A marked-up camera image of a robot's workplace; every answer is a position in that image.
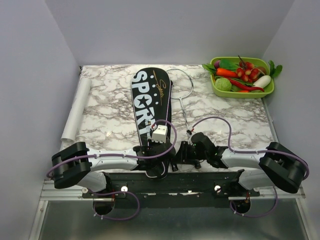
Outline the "white shuttlecock tube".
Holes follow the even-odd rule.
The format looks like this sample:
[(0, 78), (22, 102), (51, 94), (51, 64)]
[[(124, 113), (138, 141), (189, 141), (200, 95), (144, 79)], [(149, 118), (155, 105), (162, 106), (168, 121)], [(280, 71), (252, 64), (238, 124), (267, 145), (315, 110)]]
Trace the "white shuttlecock tube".
[(83, 111), (88, 100), (92, 81), (89, 78), (79, 80), (74, 100), (61, 136), (62, 142), (74, 142), (81, 124)]

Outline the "badminton racket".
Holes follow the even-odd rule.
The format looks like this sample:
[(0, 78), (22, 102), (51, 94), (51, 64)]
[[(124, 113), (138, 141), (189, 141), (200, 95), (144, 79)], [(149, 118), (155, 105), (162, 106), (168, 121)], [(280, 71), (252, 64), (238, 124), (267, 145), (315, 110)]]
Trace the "badminton racket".
[(171, 90), (171, 99), (178, 101), (181, 109), (181, 114), (183, 116), (184, 124), (185, 124), (185, 134), (188, 135), (187, 131), (191, 131), (190, 123), (188, 121), (186, 105), (184, 104), (184, 100), (187, 99), (194, 90), (194, 83), (189, 74), (187, 74), (184, 70), (178, 68), (171, 68), (167, 70), (168, 76), (173, 84)]
[(178, 167), (177, 167), (177, 165), (174, 164), (174, 163), (171, 164), (171, 169), (172, 169), (173, 172), (178, 171)]

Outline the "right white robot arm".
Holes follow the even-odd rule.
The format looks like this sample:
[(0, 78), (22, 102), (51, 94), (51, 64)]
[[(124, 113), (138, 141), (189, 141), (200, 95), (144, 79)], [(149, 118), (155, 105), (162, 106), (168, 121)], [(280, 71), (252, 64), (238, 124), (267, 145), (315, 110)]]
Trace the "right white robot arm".
[(182, 141), (173, 161), (195, 168), (201, 167), (201, 161), (216, 169), (243, 168), (238, 179), (230, 183), (230, 191), (236, 196), (260, 187), (277, 187), (295, 194), (309, 174), (308, 164), (278, 142), (261, 150), (231, 150), (215, 145), (202, 132), (194, 134), (191, 143)]

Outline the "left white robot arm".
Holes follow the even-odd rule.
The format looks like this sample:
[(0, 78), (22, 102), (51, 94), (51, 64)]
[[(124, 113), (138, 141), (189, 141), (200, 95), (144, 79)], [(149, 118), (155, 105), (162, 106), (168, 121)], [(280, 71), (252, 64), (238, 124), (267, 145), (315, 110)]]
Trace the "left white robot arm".
[(170, 142), (102, 152), (88, 148), (85, 142), (80, 141), (51, 157), (52, 168), (47, 177), (53, 179), (56, 189), (81, 186), (104, 198), (110, 194), (111, 185), (107, 176), (98, 171), (149, 171), (162, 178), (175, 154)]

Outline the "black sport racket bag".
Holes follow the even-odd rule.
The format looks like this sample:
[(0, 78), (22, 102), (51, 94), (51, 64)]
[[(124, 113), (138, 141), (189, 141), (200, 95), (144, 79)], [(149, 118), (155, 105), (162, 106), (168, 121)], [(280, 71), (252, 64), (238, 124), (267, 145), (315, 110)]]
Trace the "black sport racket bag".
[[(131, 96), (135, 123), (137, 127), (139, 146), (133, 150), (138, 156), (145, 157), (152, 137), (152, 125), (167, 126), (166, 142), (171, 143), (171, 126), (168, 122), (172, 119), (171, 106), (172, 82), (167, 72), (157, 67), (147, 67), (139, 70), (131, 81)], [(168, 174), (169, 163), (172, 160), (159, 161), (156, 158), (138, 159), (139, 166), (135, 169), (145, 171), (152, 180), (163, 179)]]

